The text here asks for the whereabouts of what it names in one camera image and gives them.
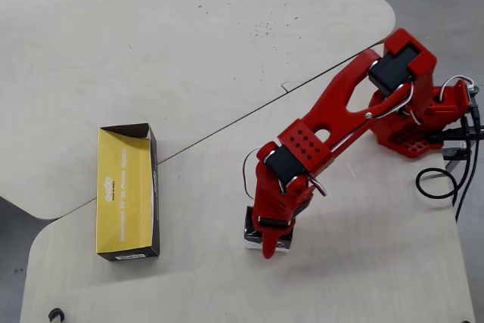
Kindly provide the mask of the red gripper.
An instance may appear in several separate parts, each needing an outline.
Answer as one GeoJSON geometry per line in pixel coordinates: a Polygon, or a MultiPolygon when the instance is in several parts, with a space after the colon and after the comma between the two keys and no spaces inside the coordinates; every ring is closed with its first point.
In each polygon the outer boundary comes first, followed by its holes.
{"type": "Polygon", "coordinates": [[[315,186],[287,147],[270,141],[256,156],[253,221],[262,233],[262,255],[271,259],[282,231],[292,228],[296,216],[309,205],[315,186]]]}

